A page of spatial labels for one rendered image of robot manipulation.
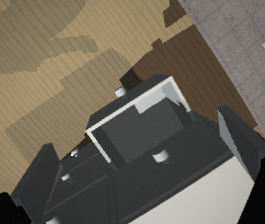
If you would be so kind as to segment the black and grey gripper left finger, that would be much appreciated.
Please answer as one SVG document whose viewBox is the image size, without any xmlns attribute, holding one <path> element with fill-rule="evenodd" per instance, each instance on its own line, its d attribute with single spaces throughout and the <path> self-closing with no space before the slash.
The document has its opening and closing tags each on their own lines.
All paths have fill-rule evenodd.
<svg viewBox="0 0 265 224">
<path fill-rule="evenodd" d="M 62 170 L 53 144 L 44 144 L 11 195 L 0 193 L 0 224 L 39 224 Z"/>
</svg>

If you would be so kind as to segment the grey small drawer chest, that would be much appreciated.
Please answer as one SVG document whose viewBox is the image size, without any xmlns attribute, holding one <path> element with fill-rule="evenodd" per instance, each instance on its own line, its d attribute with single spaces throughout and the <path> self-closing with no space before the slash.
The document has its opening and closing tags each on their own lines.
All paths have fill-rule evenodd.
<svg viewBox="0 0 265 224">
<path fill-rule="evenodd" d="M 46 213 L 42 218 L 108 179 L 111 224 L 237 224 L 254 182 L 233 153 L 123 223 L 118 221 L 115 173 L 199 120 L 220 132 L 218 123 L 194 111 L 192 113 L 197 120 L 117 171 L 108 163 L 109 176 Z"/>
</svg>

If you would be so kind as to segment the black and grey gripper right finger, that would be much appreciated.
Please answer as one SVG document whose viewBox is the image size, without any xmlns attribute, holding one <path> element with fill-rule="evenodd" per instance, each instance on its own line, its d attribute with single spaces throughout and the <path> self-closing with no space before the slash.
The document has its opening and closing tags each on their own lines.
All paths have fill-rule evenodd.
<svg viewBox="0 0 265 224">
<path fill-rule="evenodd" d="M 237 224 L 265 224 L 265 139 L 228 105 L 217 108 L 220 136 L 254 182 Z"/>
</svg>

